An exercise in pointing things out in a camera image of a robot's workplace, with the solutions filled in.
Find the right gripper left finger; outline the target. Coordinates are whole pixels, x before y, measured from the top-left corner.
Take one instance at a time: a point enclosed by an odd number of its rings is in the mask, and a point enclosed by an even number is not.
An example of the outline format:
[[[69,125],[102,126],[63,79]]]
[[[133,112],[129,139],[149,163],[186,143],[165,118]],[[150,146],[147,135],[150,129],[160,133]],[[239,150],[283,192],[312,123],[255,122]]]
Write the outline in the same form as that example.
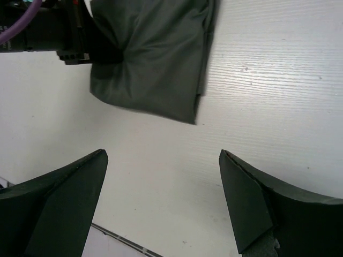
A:
[[[81,256],[107,165],[99,149],[1,189],[1,256]]]

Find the dark grey t-shirt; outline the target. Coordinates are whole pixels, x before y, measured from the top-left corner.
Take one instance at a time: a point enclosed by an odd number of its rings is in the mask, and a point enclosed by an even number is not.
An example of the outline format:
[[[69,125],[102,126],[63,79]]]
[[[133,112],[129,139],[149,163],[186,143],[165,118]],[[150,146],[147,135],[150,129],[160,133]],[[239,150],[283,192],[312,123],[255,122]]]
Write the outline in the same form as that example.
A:
[[[118,64],[93,64],[100,101],[194,124],[205,90],[216,1],[91,1],[101,31],[123,51]]]

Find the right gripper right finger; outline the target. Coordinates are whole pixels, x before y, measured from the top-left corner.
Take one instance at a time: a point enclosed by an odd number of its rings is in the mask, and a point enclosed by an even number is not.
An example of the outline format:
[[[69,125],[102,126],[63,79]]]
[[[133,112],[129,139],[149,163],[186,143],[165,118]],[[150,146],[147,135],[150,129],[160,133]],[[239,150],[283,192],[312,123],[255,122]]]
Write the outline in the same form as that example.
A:
[[[342,256],[342,200],[310,192],[222,150],[220,175],[242,256]]]

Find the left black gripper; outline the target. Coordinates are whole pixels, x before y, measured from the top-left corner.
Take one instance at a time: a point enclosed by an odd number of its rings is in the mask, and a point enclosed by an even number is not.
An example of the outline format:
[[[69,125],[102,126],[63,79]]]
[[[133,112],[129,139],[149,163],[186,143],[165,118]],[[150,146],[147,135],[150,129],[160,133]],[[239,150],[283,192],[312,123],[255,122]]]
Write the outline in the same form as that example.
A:
[[[84,1],[42,1],[26,28],[1,44],[1,53],[54,51],[66,65],[123,61],[90,16]]]

